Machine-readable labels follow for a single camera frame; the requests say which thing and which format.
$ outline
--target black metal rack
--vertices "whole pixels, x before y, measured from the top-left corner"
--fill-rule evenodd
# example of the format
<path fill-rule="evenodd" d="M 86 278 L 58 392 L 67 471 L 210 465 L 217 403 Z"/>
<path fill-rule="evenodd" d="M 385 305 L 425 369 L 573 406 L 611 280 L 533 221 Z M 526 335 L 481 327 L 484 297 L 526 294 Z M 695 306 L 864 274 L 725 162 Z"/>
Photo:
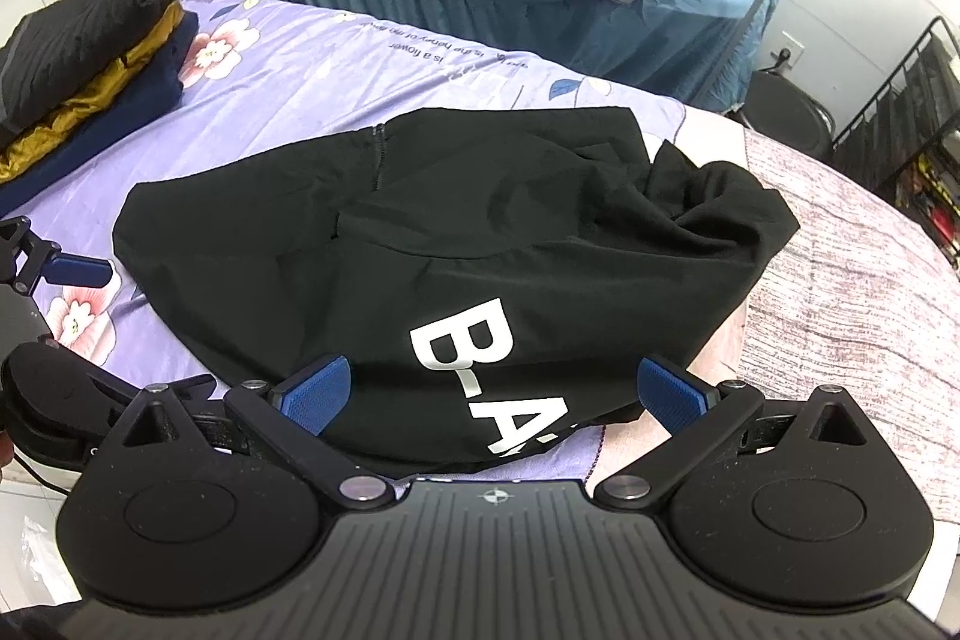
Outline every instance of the black metal rack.
<path fill-rule="evenodd" d="M 960 266 L 960 44 L 942 17 L 840 132 L 833 166 L 920 223 Z"/>

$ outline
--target black stool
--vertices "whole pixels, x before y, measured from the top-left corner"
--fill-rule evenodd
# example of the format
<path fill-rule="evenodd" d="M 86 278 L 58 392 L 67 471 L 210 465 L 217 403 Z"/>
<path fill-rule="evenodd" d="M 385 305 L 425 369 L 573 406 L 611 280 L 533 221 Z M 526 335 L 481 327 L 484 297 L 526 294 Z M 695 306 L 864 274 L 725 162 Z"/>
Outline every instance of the black stool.
<path fill-rule="evenodd" d="M 833 117 L 817 100 L 775 71 L 754 71 L 747 100 L 734 118 L 810 158 L 829 162 Z"/>

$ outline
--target blue bed skirt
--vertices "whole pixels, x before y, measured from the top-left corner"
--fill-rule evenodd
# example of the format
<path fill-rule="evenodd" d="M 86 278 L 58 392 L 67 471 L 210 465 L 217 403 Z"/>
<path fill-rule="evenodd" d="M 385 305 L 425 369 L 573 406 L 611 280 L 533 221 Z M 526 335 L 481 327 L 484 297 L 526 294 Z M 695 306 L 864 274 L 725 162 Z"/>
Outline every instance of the blue bed skirt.
<path fill-rule="evenodd" d="M 713 85 L 703 90 L 753 0 L 287 0 L 347 9 L 504 50 L 713 112 L 743 101 L 773 13 L 766 0 Z"/>

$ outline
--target electrical outlet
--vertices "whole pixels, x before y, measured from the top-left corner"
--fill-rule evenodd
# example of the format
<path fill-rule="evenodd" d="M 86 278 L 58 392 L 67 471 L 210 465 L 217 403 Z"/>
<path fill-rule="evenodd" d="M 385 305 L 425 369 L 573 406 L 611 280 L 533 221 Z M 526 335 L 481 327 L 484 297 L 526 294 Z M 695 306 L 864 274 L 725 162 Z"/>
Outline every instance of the electrical outlet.
<path fill-rule="evenodd" d="M 774 58 L 779 57 L 779 52 L 785 47 L 790 50 L 790 60 L 786 62 L 786 66 L 793 68 L 800 63 L 800 57 L 803 55 L 803 45 L 786 31 L 781 31 L 770 38 L 770 54 Z"/>

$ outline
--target pink flower print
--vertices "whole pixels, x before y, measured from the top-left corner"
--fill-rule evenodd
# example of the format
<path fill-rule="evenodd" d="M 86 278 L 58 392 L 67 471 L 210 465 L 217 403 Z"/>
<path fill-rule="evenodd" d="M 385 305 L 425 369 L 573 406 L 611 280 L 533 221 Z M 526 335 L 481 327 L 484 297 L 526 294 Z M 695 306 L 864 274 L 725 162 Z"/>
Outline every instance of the pink flower print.
<path fill-rule="evenodd" d="M 116 269 L 105 287 L 64 286 L 50 303 L 47 325 L 54 339 L 88 362 L 103 366 L 116 346 L 117 336 L 107 307 L 120 292 Z"/>
<path fill-rule="evenodd" d="M 260 38 L 250 21 L 227 20 L 213 34 L 198 33 L 186 54 L 179 78 L 185 88 L 195 85 L 202 76 L 223 79 L 236 68 L 240 53 Z"/>

